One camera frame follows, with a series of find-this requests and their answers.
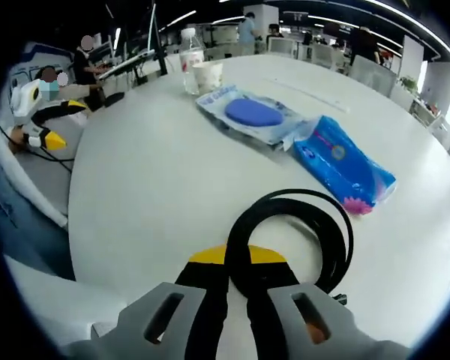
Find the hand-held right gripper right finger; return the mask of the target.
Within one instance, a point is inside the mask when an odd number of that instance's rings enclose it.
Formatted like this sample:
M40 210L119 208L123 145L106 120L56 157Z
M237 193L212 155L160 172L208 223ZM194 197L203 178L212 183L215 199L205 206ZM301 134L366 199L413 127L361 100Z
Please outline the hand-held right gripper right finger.
M410 349L361 331L347 296L300 283L279 253L251 245L247 315L259 359L407 359Z

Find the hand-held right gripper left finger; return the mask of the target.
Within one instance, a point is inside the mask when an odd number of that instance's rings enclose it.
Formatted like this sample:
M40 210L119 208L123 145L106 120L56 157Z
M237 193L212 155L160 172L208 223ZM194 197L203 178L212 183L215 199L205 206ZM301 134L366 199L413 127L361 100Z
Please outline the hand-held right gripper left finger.
M68 359L215 359L227 317L225 246L195 253L174 283L129 304L114 329L66 346Z

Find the person's left hand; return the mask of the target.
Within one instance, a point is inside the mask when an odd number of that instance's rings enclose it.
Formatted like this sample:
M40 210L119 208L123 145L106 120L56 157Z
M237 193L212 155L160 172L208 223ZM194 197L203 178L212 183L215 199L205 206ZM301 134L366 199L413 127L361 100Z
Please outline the person's left hand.
M24 133L21 127L10 128L7 145L13 154L23 152L28 148L23 137Z

